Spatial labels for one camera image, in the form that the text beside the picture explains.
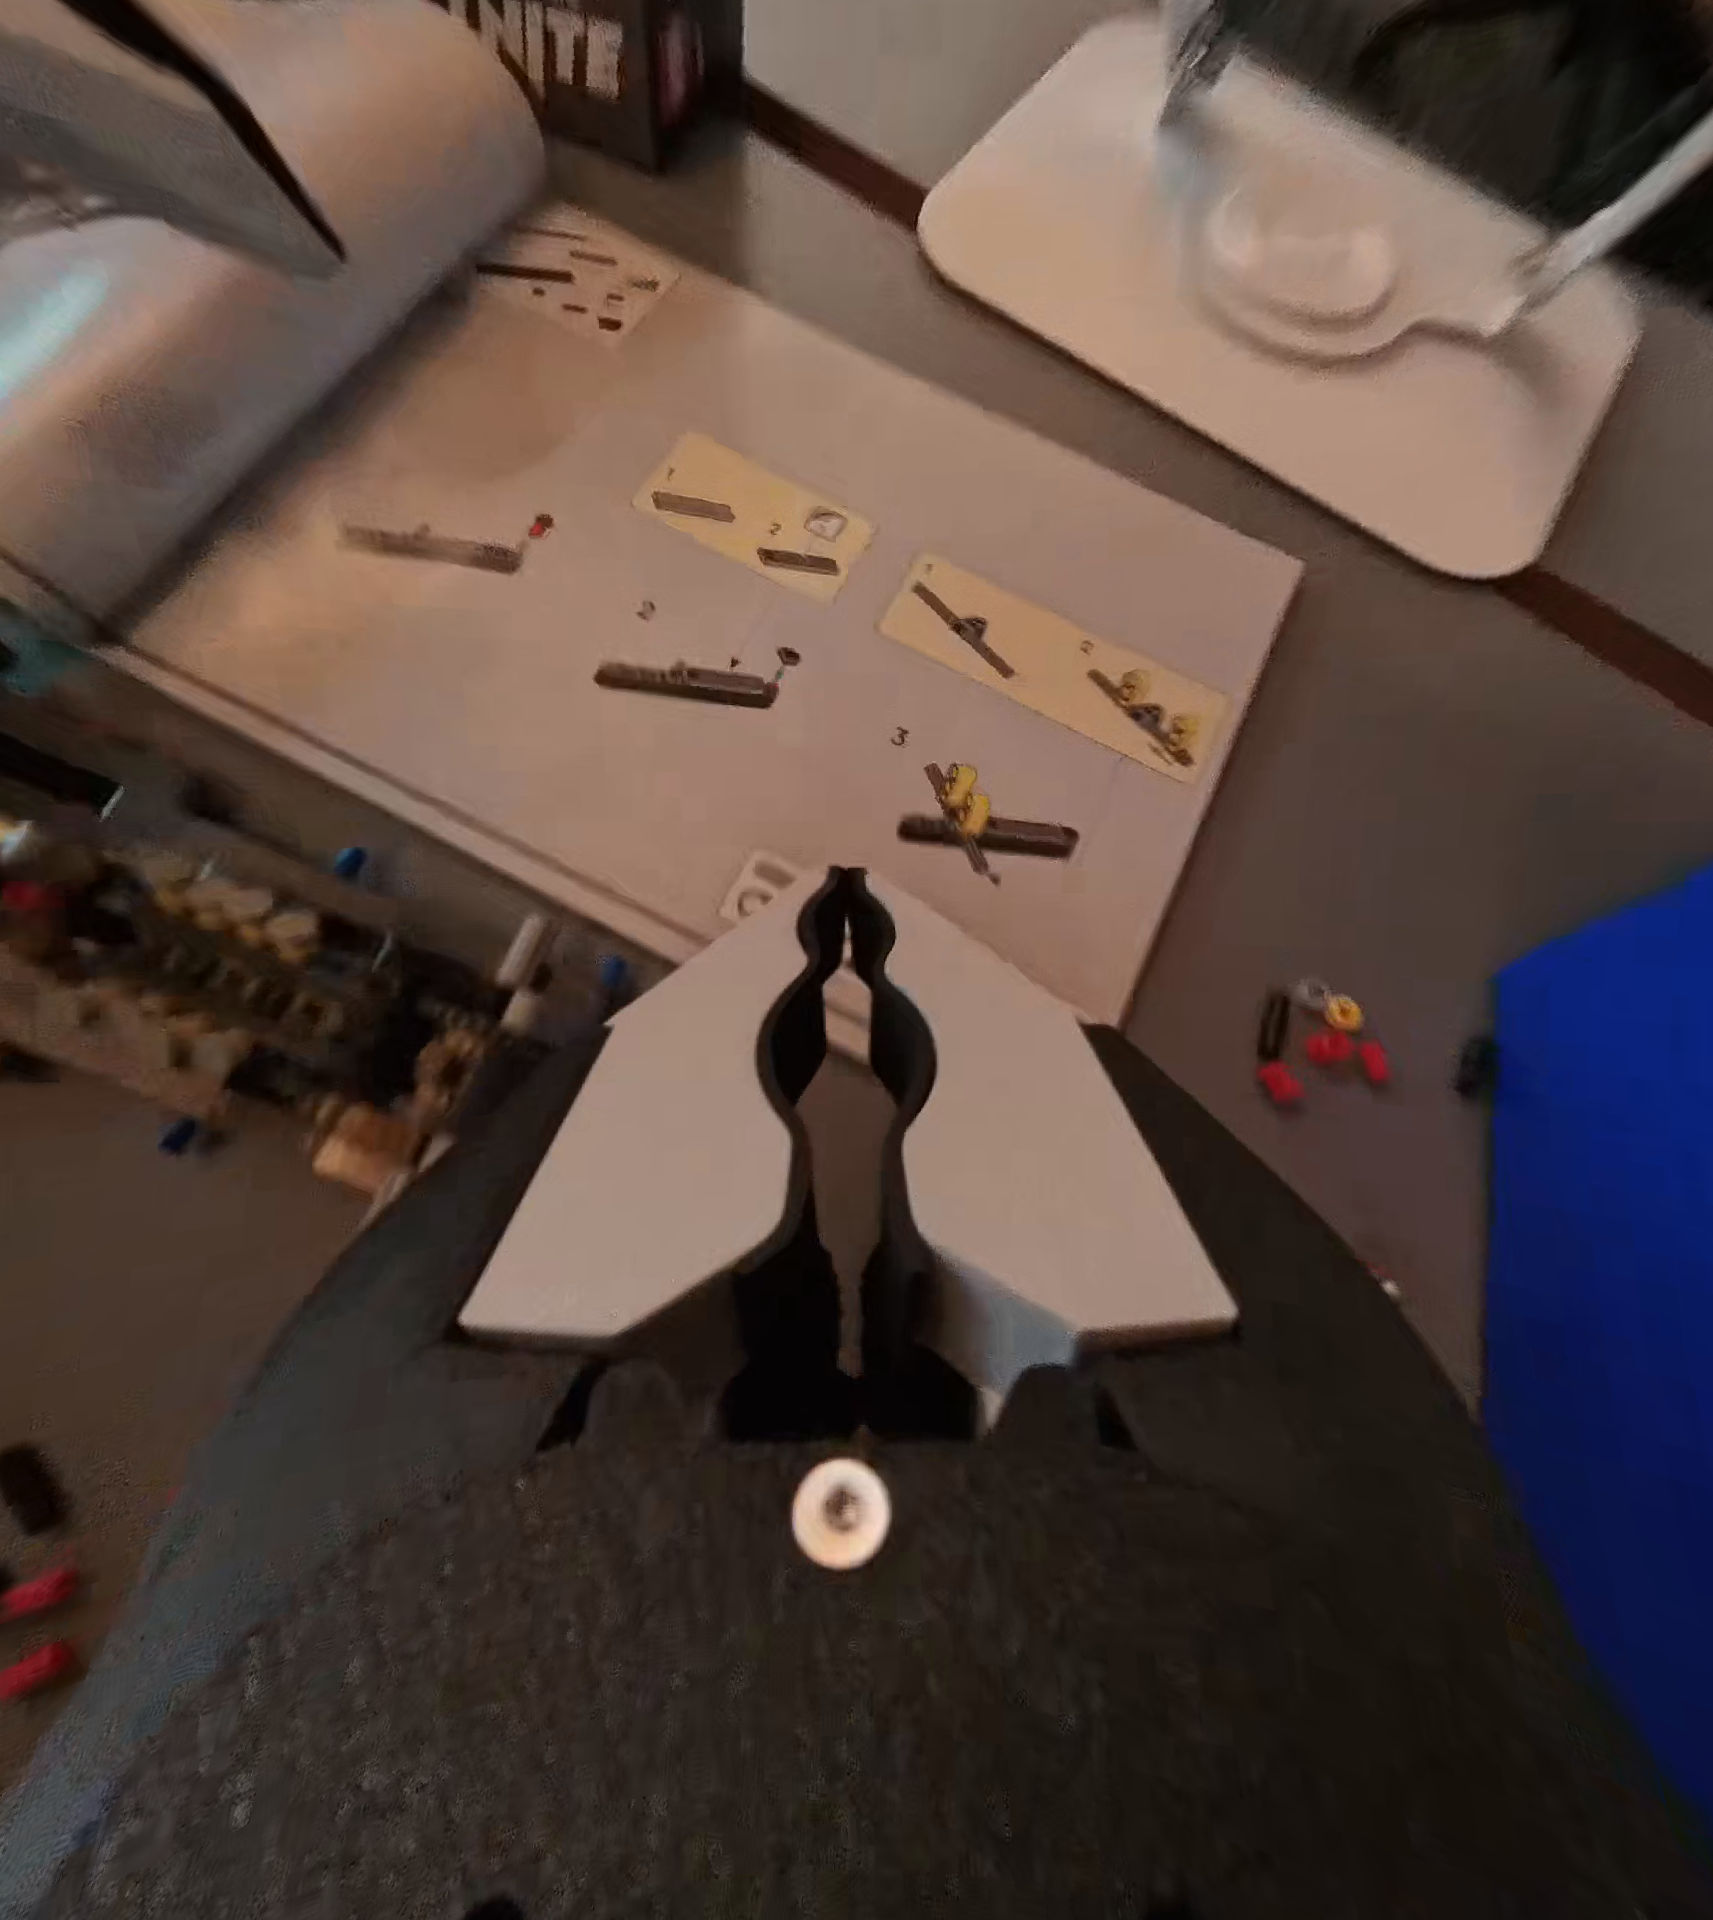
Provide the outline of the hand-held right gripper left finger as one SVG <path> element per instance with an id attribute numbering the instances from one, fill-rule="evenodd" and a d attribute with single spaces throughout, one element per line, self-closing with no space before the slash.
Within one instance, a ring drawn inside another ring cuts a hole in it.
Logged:
<path id="1" fill-rule="evenodd" d="M 853 1434 L 802 1119 L 828 1055 L 848 881 L 802 877 L 603 1024 L 458 1333 L 656 1365 L 711 1397 L 731 1440 Z"/>

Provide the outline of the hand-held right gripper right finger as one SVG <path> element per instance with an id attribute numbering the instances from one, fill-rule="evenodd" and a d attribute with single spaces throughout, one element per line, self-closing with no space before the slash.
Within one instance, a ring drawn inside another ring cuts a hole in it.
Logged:
<path id="1" fill-rule="evenodd" d="M 868 1070 L 892 1116 L 862 1279 L 882 1434 L 970 1436 L 1033 1370 L 1237 1329 L 1101 1059 L 1110 1031 L 902 889 L 845 871 Z"/>

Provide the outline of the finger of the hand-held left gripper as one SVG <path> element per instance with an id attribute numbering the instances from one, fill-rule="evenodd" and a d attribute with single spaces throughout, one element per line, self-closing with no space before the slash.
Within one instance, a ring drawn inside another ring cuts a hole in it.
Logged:
<path id="1" fill-rule="evenodd" d="M 0 3 L 0 250 L 157 221 L 291 275 L 344 250 L 268 125 L 157 3 Z"/>

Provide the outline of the lego car chassis assembly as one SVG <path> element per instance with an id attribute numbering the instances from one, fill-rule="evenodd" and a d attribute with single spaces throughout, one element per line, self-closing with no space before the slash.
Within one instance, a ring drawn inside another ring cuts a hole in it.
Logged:
<path id="1" fill-rule="evenodd" d="M 0 612 L 0 691 L 29 666 Z M 348 875 L 0 729 L 0 1081 L 111 1082 L 166 1114 L 169 1158 L 258 1103 L 303 1116 L 311 1173 L 382 1212 L 640 986 L 547 907 L 468 963 Z"/>

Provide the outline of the small lego pin cluster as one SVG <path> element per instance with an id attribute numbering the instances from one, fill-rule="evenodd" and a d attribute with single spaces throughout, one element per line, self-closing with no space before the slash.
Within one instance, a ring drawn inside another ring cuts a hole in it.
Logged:
<path id="1" fill-rule="evenodd" d="M 1315 974 L 1268 988 L 1255 1028 L 1258 1094 L 1277 1114 L 1293 1114 L 1323 1081 L 1390 1092 L 1397 1070 L 1357 998 Z"/>

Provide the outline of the lego set box yellow car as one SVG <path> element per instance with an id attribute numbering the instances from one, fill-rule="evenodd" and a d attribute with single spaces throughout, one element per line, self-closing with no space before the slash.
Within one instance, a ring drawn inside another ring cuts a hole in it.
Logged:
<path id="1" fill-rule="evenodd" d="M 522 92 L 547 139 L 664 173 L 742 92 L 746 3 L 439 3 Z"/>

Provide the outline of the lego instruction booklet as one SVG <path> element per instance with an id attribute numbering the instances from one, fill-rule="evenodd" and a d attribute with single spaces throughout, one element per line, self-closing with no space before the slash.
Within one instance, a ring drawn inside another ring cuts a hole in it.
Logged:
<path id="1" fill-rule="evenodd" d="M 425 3 L 186 7 L 342 238 L 0 246 L 0 604 L 682 960 L 750 856 L 868 867 L 1120 1023 L 1301 566 L 556 207 Z"/>

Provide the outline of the black lego connector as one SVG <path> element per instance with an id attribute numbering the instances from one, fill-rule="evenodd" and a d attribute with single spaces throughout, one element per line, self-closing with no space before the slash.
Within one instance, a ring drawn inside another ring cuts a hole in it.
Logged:
<path id="1" fill-rule="evenodd" d="M 73 1519 L 65 1482 L 33 1444 L 0 1447 L 0 1501 L 29 1539 L 62 1535 Z"/>

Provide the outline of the blue plastic bin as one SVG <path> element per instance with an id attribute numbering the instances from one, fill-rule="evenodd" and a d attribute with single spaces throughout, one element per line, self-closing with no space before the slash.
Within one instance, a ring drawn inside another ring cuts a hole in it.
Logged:
<path id="1" fill-rule="evenodd" d="M 1713 1835 L 1713 867 L 1505 968 L 1494 1052 L 1484 1430 Z"/>

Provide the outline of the wooden document stand white base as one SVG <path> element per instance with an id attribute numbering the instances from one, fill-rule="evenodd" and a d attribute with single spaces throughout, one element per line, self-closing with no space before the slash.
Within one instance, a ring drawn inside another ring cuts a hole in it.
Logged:
<path id="1" fill-rule="evenodd" d="M 1469 583 L 1536 569 L 1636 360 L 1610 259 L 1713 168 L 1713 109 L 1550 231 L 1170 3 L 1085 33 L 925 195 L 959 294 Z"/>

